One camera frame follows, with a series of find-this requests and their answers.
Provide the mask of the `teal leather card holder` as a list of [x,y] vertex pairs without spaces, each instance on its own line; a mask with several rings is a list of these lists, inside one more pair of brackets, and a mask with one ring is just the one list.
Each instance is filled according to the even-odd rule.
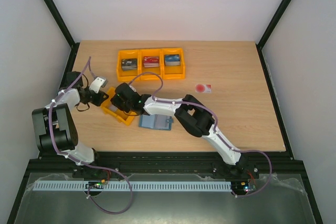
[[142,115],[139,119],[139,127],[151,130],[170,131],[173,119],[166,115]]

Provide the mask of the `red credit card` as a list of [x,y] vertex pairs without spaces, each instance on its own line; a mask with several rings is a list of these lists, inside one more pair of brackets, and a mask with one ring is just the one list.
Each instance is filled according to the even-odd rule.
[[197,93],[211,93],[212,86],[210,84],[197,84],[195,86],[195,91]]

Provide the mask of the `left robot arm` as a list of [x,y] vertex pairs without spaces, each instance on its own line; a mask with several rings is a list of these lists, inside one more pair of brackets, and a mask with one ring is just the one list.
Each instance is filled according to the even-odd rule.
[[96,151],[79,141],[71,110],[80,104],[100,106],[109,97],[101,89],[107,84],[104,77],[92,82],[81,72],[67,72],[55,99],[32,112],[37,148],[41,153],[53,153],[68,158],[78,166],[92,164]]

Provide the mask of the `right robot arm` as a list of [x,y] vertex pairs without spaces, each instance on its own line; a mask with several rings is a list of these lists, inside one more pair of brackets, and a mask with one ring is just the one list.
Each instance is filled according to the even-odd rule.
[[204,138],[216,149],[232,176],[239,178],[247,172],[247,158],[221,132],[215,113],[194,96],[187,94],[180,99],[164,99],[155,93],[140,95],[130,84],[122,83],[116,87],[110,101],[126,113],[175,117],[187,133]]

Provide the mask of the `pink card in loose bin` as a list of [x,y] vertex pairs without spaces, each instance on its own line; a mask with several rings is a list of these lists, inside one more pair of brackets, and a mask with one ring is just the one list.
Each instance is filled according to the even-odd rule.
[[112,112],[116,112],[118,110],[118,108],[114,105],[110,105],[109,110],[112,111]]

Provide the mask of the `black card stack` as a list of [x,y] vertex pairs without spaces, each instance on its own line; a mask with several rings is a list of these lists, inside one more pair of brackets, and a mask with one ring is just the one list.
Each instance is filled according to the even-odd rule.
[[121,69],[123,71],[137,70],[137,68],[138,68],[137,58],[128,58],[128,59],[121,60]]

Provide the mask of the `red card stack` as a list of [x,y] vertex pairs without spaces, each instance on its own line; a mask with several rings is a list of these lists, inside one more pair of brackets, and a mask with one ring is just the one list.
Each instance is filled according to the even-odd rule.
[[145,56],[143,57],[144,68],[157,68],[160,66],[159,56]]

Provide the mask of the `blue card stack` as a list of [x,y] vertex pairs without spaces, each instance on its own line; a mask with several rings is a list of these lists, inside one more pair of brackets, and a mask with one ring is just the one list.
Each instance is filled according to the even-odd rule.
[[164,55],[164,63],[166,66],[180,66],[181,56],[179,54]]

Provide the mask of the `loose yellow bin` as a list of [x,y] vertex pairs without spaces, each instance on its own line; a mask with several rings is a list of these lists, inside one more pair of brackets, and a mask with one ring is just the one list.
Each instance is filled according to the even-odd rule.
[[114,117],[118,122],[129,126],[134,120],[136,114],[134,112],[125,113],[123,111],[120,111],[119,109],[116,112],[110,111],[109,106],[112,105],[110,99],[115,95],[115,88],[110,87],[109,90],[107,91],[107,95],[109,96],[109,98],[105,100],[100,106],[103,113],[110,115]]

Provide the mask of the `middle yellow bin in row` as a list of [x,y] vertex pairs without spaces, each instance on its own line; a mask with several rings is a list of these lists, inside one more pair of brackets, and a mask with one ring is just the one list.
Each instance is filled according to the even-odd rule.
[[140,50],[140,67],[141,73],[145,73],[140,77],[140,80],[158,80],[158,76],[162,77],[161,72],[161,59],[160,59],[160,66],[157,68],[144,68],[143,66],[143,57],[145,56],[159,56],[160,57],[160,50],[159,49],[141,49]]

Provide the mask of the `right yellow bin in row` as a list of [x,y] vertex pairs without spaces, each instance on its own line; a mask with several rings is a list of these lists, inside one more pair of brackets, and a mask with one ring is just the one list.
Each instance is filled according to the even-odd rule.
[[[180,66],[166,66],[164,63],[164,55],[179,54],[181,56]],[[161,59],[161,72],[162,77],[165,80],[168,79],[184,79],[185,78],[185,59],[184,51],[182,48],[161,48],[160,49],[160,59]]]

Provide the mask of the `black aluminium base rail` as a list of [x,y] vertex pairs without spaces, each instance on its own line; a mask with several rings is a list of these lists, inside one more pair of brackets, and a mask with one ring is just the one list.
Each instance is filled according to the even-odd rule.
[[246,167],[234,168],[225,164],[215,152],[99,152],[94,168],[76,166],[74,162],[54,154],[40,154],[28,163],[29,173],[68,173],[77,178],[104,178],[104,168],[112,168],[124,175],[132,174],[196,174],[202,177],[245,179],[270,170],[277,174],[306,176],[302,161],[287,152],[268,153],[269,158],[257,153],[245,154]]

